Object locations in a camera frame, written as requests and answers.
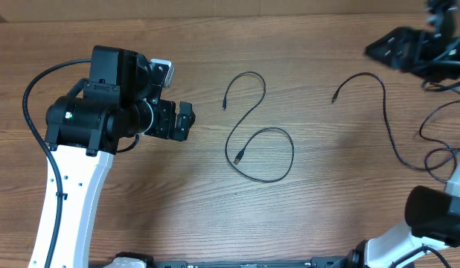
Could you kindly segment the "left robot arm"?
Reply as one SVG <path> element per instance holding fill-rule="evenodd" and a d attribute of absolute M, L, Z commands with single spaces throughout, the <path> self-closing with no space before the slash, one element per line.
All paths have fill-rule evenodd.
<path fill-rule="evenodd" d="M 80 79 L 47 110 L 36 140 L 47 185 L 31 267 L 87 267 L 100 193 L 122 138 L 184 141 L 195 121 L 190 103 L 163 100 L 172 62 L 97 45 Z"/>

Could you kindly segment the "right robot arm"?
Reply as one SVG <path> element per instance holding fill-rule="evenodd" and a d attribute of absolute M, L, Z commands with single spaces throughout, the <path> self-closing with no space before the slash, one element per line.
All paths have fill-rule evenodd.
<path fill-rule="evenodd" d="M 426 92 L 459 92 L 460 1 L 427 2 L 432 31 L 395 28 L 365 48 L 365 55 L 383 65 L 422 79 Z M 413 267 L 429 253 L 460 246 L 460 147 L 439 141 L 453 172 L 438 191 L 415 187 L 409 194 L 404 219 L 385 234 L 362 241 L 335 267 Z"/>

